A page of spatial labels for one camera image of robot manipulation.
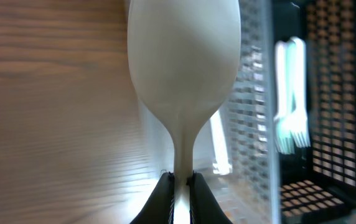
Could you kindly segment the white plastic spoon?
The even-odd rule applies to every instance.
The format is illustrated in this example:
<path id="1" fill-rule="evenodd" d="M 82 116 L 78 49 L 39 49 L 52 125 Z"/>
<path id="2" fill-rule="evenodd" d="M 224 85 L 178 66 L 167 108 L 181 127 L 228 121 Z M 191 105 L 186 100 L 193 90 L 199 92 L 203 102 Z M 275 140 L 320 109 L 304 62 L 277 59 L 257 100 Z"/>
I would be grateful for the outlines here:
<path id="1" fill-rule="evenodd" d="M 241 45 L 237 0 L 134 0 L 128 62 L 138 97 L 174 144 L 174 223 L 190 222 L 193 147 L 230 94 Z"/>
<path id="2" fill-rule="evenodd" d="M 232 165 L 229 163 L 228 159 L 227 143 L 219 110 L 217 110 L 210 118 L 210 130 L 212 134 L 213 150 L 215 153 L 213 173 L 227 175 L 231 172 Z"/>

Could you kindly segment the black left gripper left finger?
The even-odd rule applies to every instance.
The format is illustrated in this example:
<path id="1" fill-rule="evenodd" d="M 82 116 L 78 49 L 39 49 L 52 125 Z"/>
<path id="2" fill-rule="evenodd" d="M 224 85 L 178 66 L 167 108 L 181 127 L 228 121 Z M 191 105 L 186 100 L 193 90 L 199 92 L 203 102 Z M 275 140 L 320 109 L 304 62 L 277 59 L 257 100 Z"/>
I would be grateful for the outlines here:
<path id="1" fill-rule="evenodd" d="M 144 207 L 130 224 L 172 224 L 174 215 L 174 174 L 161 175 Z"/>

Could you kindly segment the white plastic fork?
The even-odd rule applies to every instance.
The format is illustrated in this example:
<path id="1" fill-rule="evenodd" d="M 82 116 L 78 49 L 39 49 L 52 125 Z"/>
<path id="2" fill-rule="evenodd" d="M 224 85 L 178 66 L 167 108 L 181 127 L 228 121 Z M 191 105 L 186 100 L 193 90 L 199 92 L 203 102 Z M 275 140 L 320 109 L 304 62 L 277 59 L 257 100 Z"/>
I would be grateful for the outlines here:
<path id="1" fill-rule="evenodd" d="M 288 65 L 287 54 L 288 54 L 288 44 L 286 43 L 287 114 L 286 114 L 286 116 L 284 118 L 283 125 L 284 125 L 285 128 L 287 128 L 287 130 L 289 131 L 290 136 L 291 136 L 291 122 L 289 121 L 289 118 L 290 118 L 290 115 L 291 115 L 291 112 L 292 112 L 292 108 L 293 108 L 293 89 L 291 88 L 292 78 L 290 77 L 290 68 L 289 68 L 289 65 Z M 288 147 L 286 148 L 286 150 L 283 151 L 283 152 L 281 152 L 281 151 L 279 151 L 279 152 L 281 154 L 285 154 L 285 155 L 294 154 L 294 142 L 293 142 L 292 136 L 288 140 Z"/>
<path id="2" fill-rule="evenodd" d="M 276 141 L 279 151 L 283 152 L 288 147 L 291 137 L 283 121 L 287 114 L 287 88 L 286 88 L 286 43 L 277 41 L 275 45 L 275 77 L 277 112 L 274 116 Z"/>
<path id="3" fill-rule="evenodd" d="M 292 37 L 289 43 L 292 68 L 294 69 L 292 72 L 294 78 L 293 95 L 296 105 L 290 118 L 291 134 L 297 147 L 310 147 L 306 111 L 306 44 L 299 37 Z"/>

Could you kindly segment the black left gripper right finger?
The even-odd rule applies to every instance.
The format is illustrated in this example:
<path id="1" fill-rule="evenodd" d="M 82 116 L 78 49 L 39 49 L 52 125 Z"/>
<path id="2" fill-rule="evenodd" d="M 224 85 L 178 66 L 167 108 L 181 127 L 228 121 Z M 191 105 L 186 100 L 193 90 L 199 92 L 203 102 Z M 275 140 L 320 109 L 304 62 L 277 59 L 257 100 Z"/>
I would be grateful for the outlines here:
<path id="1" fill-rule="evenodd" d="M 190 188 L 190 223 L 191 224 L 232 224 L 224 214 L 203 175 L 193 172 L 188 178 Z"/>

